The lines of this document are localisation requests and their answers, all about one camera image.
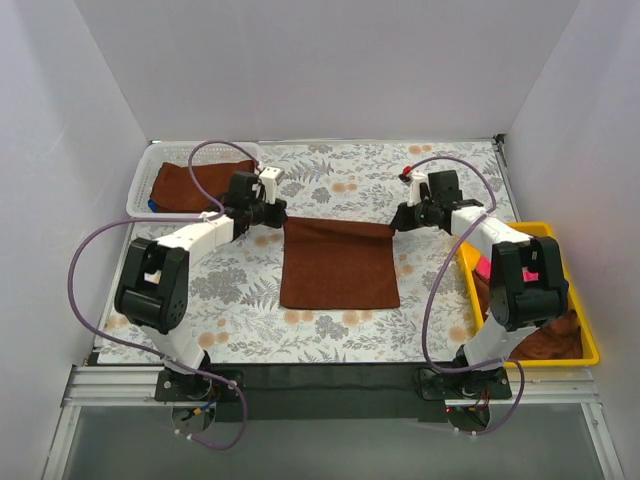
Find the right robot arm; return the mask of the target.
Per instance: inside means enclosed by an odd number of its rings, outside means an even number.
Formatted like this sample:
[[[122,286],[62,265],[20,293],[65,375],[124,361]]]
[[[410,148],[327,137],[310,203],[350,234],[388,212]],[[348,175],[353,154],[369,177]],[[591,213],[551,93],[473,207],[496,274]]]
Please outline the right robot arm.
[[[398,232],[437,227],[468,243],[489,261],[489,312],[453,361],[432,362],[418,372],[425,395],[477,396],[506,379],[512,352],[541,327],[568,310],[569,285],[558,243],[531,236],[466,199],[455,171],[422,174],[407,167],[400,179],[410,189],[391,222]]]

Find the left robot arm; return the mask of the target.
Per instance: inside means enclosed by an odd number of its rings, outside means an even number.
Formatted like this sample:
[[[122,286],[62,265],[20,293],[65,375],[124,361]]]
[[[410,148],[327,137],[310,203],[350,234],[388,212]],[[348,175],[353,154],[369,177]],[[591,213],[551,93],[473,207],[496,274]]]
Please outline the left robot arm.
[[[183,322],[190,268],[253,225],[283,227],[287,202],[277,197],[283,176],[275,167],[236,172],[214,211],[201,213],[198,220],[172,234],[154,240],[137,238],[128,248],[115,309],[151,340],[168,381],[189,398],[203,398],[212,388],[210,379],[194,373],[210,360]]]

